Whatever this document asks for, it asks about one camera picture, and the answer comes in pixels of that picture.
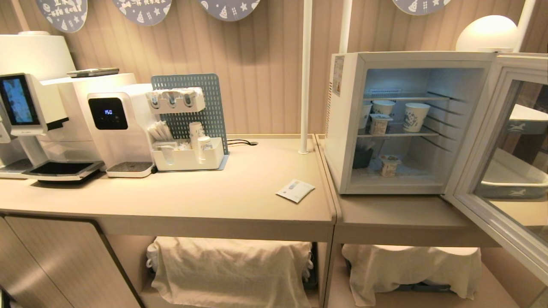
fridge door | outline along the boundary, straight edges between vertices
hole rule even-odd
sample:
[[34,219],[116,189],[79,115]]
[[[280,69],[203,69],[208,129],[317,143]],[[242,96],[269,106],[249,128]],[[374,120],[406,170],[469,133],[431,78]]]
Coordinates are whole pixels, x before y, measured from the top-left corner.
[[483,99],[445,198],[548,284],[548,56],[499,55]]

mini fridge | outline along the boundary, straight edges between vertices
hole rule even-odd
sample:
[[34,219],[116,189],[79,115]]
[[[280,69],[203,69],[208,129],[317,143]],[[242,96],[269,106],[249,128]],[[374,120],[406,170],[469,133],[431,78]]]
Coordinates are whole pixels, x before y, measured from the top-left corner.
[[[324,151],[339,193],[450,193],[470,163],[482,123],[491,116],[490,102],[510,95],[498,87],[504,71],[511,66],[527,73],[546,59],[541,54],[463,52],[334,54]],[[536,125],[531,129],[545,134],[545,115],[516,105],[508,128],[529,129],[523,123],[531,121]],[[499,162],[515,163],[511,155],[499,154]],[[496,195],[496,178],[512,168],[495,170],[480,188]],[[535,175],[543,183],[541,191],[548,187],[544,172]]]

gray pegboard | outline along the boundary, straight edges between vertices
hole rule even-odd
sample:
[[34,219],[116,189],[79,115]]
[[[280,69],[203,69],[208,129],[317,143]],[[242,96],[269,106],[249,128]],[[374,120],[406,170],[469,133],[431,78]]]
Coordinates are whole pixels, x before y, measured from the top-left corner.
[[217,74],[152,76],[151,83],[154,90],[201,87],[204,92],[204,110],[166,113],[160,115],[160,119],[167,122],[176,139],[189,139],[189,124],[202,122],[205,134],[210,137],[221,137],[225,155],[229,154],[229,146],[226,143],[225,117],[222,113],[221,88]]

blue decorative plate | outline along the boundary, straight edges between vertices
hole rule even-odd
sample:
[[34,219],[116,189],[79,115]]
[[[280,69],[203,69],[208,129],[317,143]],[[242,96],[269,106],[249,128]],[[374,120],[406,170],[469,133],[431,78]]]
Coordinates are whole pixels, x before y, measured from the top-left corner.
[[172,0],[112,0],[125,18],[132,22],[153,26],[164,20]]
[[261,0],[198,0],[209,15],[223,21],[240,20],[251,14]]
[[451,0],[392,0],[400,10],[411,15],[426,15],[443,9]]
[[84,26],[88,0],[36,0],[38,9],[57,30],[73,33]]

